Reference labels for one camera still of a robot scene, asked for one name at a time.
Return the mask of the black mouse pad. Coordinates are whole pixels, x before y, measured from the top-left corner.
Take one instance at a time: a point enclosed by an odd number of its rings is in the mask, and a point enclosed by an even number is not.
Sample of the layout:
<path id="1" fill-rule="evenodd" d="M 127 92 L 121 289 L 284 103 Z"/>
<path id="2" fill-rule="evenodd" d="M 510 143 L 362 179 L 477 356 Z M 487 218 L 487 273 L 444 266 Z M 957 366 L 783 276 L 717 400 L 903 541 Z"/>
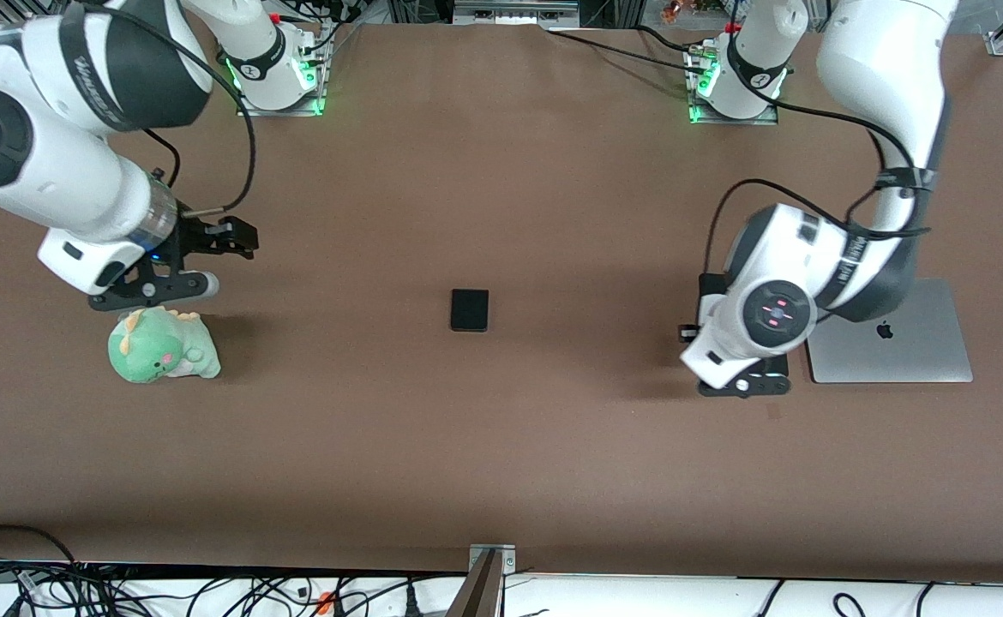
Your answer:
<path id="1" fill-rule="evenodd" d="M 702 329 L 714 316 L 714 309 L 726 298 L 726 282 L 722 274 L 702 273 L 699 276 L 699 303 L 697 308 L 697 319 L 699 328 Z M 765 356 L 765 358 L 753 359 L 746 366 L 746 360 L 728 360 L 718 366 L 721 372 L 729 371 L 733 368 L 730 381 L 740 378 L 741 375 L 759 376 L 780 376 L 787 379 L 790 374 L 789 363 L 786 354 L 776 356 Z"/>

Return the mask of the green dinosaur plush toy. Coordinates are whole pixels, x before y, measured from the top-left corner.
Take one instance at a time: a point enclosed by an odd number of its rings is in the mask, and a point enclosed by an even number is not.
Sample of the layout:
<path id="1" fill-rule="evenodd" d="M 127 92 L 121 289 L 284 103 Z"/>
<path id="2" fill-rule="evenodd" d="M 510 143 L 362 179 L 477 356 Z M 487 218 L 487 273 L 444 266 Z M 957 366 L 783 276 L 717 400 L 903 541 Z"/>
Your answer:
<path id="1" fill-rule="evenodd" d="M 202 316 L 164 306 L 123 316 L 107 339 L 107 356 L 118 375 L 136 384 L 177 376 L 212 379 L 222 371 Z"/>

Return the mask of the metal bracket at table edge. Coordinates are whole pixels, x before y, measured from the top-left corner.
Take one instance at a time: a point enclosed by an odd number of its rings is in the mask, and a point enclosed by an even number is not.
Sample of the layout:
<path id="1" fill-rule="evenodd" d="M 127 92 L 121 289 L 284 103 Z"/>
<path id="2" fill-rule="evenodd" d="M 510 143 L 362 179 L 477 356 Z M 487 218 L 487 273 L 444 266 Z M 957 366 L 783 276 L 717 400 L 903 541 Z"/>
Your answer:
<path id="1" fill-rule="evenodd" d="M 581 27 L 579 0 L 453 0 L 454 25 L 538 25 L 544 30 Z"/>

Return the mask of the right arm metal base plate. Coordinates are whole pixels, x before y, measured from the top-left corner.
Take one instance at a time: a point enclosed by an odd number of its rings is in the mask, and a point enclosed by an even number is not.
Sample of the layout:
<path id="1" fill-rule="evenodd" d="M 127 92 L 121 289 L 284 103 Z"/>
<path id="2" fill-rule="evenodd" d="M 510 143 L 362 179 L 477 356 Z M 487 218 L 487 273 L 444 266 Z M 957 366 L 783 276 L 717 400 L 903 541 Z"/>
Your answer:
<path id="1" fill-rule="evenodd" d="M 227 56 L 242 109 L 256 117 L 317 117 L 324 111 L 329 44 L 286 22 L 269 54 L 248 60 Z"/>

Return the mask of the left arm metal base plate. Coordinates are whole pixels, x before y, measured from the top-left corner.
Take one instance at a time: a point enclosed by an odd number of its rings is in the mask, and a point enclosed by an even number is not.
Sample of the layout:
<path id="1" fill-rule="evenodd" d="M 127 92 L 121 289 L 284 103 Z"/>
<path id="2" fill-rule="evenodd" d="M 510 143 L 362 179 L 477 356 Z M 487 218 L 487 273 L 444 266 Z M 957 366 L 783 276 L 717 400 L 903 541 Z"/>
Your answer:
<path id="1" fill-rule="evenodd" d="M 775 105 L 767 103 L 756 116 L 732 117 L 726 116 L 713 104 L 713 101 L 716 100 L 714 94 L 720 94 L 721 100 L 725 99 L 725 95 L 721 94 L 725 90 L 725 86 L 737 83 L 737 78 L 732 75 L 732 71 L 722 65 L 722 60 L 724 60 L 722 48 L 724 48 L 724 43 L 718 42 L 718 39 L 710 38 L 701 40 L 698 44 L 691 44 L 688 50 L 682 53 L 685 66 L 699 70 L 699 73 L 686 74 L 690 122 L 776 125 L 778 123 L 778 110 Z"/>

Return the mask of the silver apple laptop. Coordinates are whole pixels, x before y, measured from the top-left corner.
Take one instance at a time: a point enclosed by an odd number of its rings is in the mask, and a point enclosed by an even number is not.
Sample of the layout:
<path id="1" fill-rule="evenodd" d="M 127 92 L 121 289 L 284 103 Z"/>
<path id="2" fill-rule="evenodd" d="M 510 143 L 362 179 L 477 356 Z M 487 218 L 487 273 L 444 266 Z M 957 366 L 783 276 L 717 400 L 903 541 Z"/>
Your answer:
<path id="1" fill-rule="evenodd" d="M 827 320 L 806 341 L 819 384 L 963 383 L 973 375 L 951 285 L 917 279 L 879 319 Z"/>

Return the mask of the aluminium profile beam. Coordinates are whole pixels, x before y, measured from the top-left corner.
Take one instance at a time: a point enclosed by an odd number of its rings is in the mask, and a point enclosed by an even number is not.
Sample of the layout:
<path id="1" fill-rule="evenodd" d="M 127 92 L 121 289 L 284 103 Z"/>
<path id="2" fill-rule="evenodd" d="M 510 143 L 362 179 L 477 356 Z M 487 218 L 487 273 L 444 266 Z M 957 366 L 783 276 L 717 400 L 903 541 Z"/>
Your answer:
<path id="1" fill-rule="evenodd" d="M 516 572 L 513 544 L 473 544 L 470 570 L 444 617 L 501 617 L 506 578 Z"/>

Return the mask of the small black box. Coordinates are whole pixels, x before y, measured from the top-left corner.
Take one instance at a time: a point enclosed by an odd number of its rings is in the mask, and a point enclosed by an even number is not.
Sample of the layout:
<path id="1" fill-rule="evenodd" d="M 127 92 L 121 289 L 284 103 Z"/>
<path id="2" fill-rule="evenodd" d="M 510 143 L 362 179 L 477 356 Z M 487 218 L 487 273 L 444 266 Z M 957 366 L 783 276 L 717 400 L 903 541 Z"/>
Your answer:
<path id="1" fill-rule="evenodd" d="M 449 328 L 452 332 L 489 331 L 489 290 L 452 289 Z"/>

